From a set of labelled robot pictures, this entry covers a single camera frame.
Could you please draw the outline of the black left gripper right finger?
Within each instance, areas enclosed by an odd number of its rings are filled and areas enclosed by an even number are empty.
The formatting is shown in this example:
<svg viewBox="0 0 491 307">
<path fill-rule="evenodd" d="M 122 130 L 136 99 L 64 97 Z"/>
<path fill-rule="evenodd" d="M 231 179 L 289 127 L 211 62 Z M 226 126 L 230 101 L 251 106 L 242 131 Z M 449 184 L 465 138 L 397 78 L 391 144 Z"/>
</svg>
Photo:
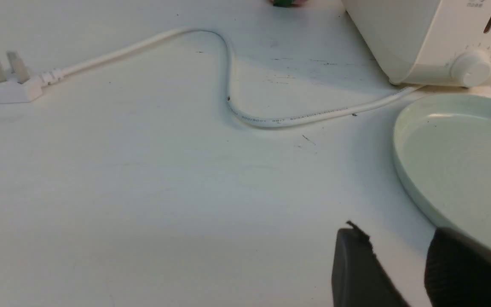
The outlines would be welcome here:
<svg viewBox="0 0 491 307">
<path fill-rule="evenodd" d="M 453 229 L 437 228 L 424 285 L 433 307 L 491 307 L 491 249 Z"/>
</svg>

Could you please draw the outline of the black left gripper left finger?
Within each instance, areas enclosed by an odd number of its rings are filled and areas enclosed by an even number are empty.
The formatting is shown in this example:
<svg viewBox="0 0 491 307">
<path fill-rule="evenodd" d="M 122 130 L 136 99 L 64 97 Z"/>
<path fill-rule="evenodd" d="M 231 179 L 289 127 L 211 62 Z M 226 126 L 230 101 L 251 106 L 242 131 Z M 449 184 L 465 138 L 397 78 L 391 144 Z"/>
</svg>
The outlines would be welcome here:
<svg viewBox="0 0 491 307">
<path fill-rule="evenodd" d="M 352 221 L 339 229 L 332 267 L 335 307 L 408 307 L 376 256 L 370 236 Z"/>
</svg>

